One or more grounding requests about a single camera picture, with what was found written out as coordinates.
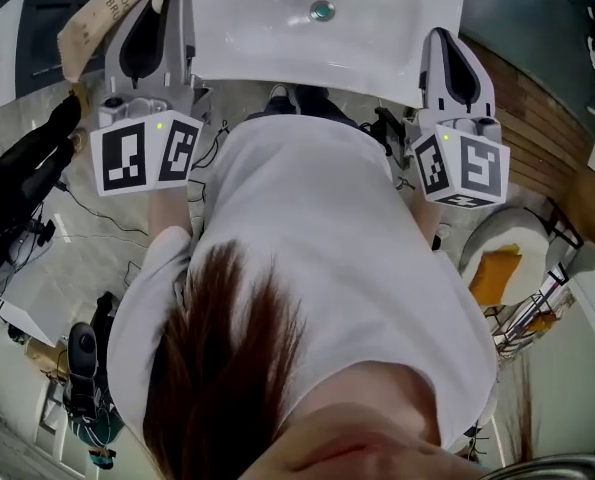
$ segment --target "beige bag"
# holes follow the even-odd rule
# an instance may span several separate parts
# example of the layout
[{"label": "beige bag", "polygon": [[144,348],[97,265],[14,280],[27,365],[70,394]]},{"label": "beige bag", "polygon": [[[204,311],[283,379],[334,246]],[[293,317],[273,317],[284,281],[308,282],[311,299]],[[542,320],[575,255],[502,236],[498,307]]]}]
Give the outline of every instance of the beige bag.
[{"label": "beige bag", "polygon": [[53,348],[31,338],[26,344],[25,354],[40,372],[58,381],[68,380],[68,354],[66,345],[61,341]]},{"label": "beige bag", "polygon": [[[57,36],[64,77],[77,82],[104,36],[140,0],[90,0]],[[153,2],[160,12],[161,1]]]}]

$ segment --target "sink drain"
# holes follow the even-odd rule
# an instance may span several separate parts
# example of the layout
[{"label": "sink drain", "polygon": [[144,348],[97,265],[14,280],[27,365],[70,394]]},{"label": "sink drain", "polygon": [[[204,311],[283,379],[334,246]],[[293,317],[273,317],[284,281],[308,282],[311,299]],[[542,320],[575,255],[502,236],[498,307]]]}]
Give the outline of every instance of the sink drain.
[{"label": "sink drain", "polygon": [[335,17],[335,6],[327,0],[317,0],[310,6],[310,15],[317,21],[330,21]]}]

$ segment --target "yellow object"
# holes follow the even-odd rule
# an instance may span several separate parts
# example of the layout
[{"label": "yellow object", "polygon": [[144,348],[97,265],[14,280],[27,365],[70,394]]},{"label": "yellow object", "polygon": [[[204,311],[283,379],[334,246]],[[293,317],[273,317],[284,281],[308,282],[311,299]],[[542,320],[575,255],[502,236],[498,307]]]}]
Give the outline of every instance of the yellow object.
[{"label": "yellow object", "polygon": [[528,324],[528,332],[544,332],[557,323],[557,317],[553,313],[537,315],[535,319]]},{"label": "yellow object", "polygon": [[90,101],[88,100],[88,91],[86,86],[81,82],[72,84],[70,88],[70,94],[76,96],[79,100],[79,106],[81,107],[81,118],[86,119],[90,114]]},{"label": "yellow object", "polygon": [[79,155],[88,146],[88,132],[85,128],[77,128],[71,135],[70,140],[75,149],[75,156]]},{"label": "yellow object", "polygon": [[[104,36],[140,0],[90,0],[57,36],[64,78],[77,82],[86,64]],[[152,0],[153,9],[161,13],[164,0]]]},{"label": "yellow object", "polygon": [[495,252],[507,252],[509,254],[519,254],[519,246],[517,244],[504,245]]},{"label": "yellow object", "polygon": [[65,382],[68,380],[68,357],[66,345],[61,341],[55,348],[31,338],[26,344],[25,355],[38,371],[47,372],[51,378]]},{"label": "yellow object", "polygon": [[521,254],[513,251],[495,251],[484,253],[470,292],[481,306],[501,304],[506,285],[521,261]]}]

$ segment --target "white sink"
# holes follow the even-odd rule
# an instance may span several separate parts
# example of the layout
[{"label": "white sink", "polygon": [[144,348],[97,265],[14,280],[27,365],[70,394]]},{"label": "white sink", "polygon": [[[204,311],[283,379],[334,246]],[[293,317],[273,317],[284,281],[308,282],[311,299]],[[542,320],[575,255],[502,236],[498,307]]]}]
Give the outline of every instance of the white sink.
[{"label": "white sink", "polygon": [[[317,1],[330,21],[311,15]],[[422,104],[423,43],[459,31],[463,0],[193,0],[197,57],[207,80],[268,80]]]}]

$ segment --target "white t-shirt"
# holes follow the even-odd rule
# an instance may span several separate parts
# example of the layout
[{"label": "white t-shirt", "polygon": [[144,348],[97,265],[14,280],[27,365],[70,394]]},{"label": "white t-shirt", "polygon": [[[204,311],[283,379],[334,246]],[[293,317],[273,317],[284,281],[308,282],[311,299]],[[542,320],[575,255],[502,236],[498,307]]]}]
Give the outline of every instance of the white t-shirt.
[{"label": "white t-shirt", "polygon": [[248,121],[226,141],[206,196],[198,243],[181,228],[163,232],[113,325],[111,393],[138,436],[173,285],[189,261],[195,269],[233,239],[245,255],[240,300],[274,260],[280,286],[299,302],[305,331],[286,415],[331,375],[380,361],[429,382],[444,447],[473,425],[496,375],[488,326],[448,258],[430,250],[377,142],[313,117]]}]

